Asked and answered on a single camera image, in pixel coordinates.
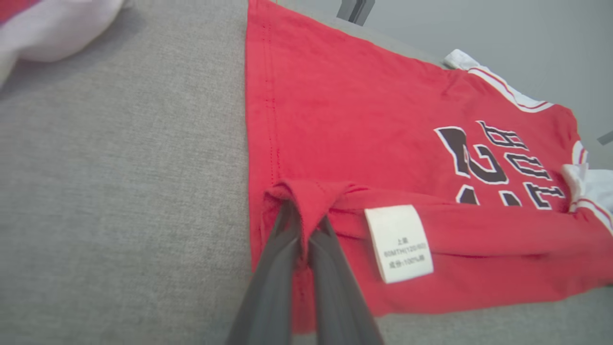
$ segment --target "folded shirt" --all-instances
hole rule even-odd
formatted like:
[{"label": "folded shirt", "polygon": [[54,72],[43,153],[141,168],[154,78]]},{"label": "folded shirt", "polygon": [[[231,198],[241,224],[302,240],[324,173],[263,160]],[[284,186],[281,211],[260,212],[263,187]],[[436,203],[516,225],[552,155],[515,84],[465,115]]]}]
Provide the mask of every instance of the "folded shirt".
[{"label": "folded shirt", "polygon": [[[554,301],[613,282],[613,176],[587,168],[572,112],[461,51],[446,63],[456,69],[250,0],[252,266],[293,200],[295,331],[315,327],[306,244],[324,214],[376,316]],[[388,284],[381,271],[405,262],[382,264],[371,233],[385,230],[369,228],[365,209],[396,205],[416,211],[405,216],[423,228],[433,271]]]}]

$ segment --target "white care label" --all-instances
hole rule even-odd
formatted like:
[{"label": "white care label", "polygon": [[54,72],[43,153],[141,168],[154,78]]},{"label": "white care label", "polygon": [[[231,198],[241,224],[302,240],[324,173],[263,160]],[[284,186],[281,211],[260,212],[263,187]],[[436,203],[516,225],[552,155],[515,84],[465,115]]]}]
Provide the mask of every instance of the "white care label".
[{"label": "white care label", "polygon": [[434,272],[432,255],[415,207],[365,209],[377,265],[387,284]]}]

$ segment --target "gray wall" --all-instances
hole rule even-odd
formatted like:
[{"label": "gray wall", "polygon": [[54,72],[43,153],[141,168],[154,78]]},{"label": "gray wall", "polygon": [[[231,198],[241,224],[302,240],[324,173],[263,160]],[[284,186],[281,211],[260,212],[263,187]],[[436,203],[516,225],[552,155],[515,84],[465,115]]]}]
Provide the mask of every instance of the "gray wall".
[{"label": "gray wall", "polygon": [[613,169],[613,143],[596,140],[613,130],[613,1],[376,0],[364,27],[440,58],[462,49],[522,93],[571,108],[591,167]]}]

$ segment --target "red fabric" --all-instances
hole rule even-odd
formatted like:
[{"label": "red fabric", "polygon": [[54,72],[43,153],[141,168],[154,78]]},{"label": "red fabric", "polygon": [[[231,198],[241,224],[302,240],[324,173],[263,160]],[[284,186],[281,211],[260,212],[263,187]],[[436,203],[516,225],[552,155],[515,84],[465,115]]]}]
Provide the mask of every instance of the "red fabric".
[{"label": "red fabric", "polygon": [[[560,168],[579,139],[570,110],[523,112],[478,76],[446,71],[348,36],[265,0],[250,0],[246,122],[253,269],[280,201],[302,217],[303,244],[328,213],[374,315],[451,312],[553,301],[613,282],[613,238],[590,212],[568,214]],[[519,135],[527,149],[490,142],[476,121]],[[470,158],[491,160],[508,181],[485,183],[455,170],[435,129],[466,134]],[[506,153],[538,157],[549,178],[520,173]],[[536,209],[530,183],[557,187]],[[459,204],[464,185],[480,205]],[[522,207],[504,206],[500,191]],[[364,209],[412,204],[433,253],[434,273],[385,284]],[[294,277],[294,330],[315,327],[312,273]]]},{"label": "red fabric", "polygon": [[40,0],[2,0],[0,2],[0,25],[13,16],[37,4]]}]

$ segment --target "gray upholstery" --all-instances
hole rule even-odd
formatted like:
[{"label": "gray upholstery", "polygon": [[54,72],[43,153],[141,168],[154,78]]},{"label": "gray upholstery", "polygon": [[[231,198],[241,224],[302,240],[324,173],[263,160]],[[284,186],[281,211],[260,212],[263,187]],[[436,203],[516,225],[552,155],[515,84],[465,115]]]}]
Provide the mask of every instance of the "gray upholstery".
[{"label": "gray upholstery", "polygon": [[[0,90],[0,344],[224,341],[251,266],[245,29],[246,1],[137,1],[78,55],[17,66]],[[610,344],[612,313],[605,288],[379,324],[389,344]]]}]

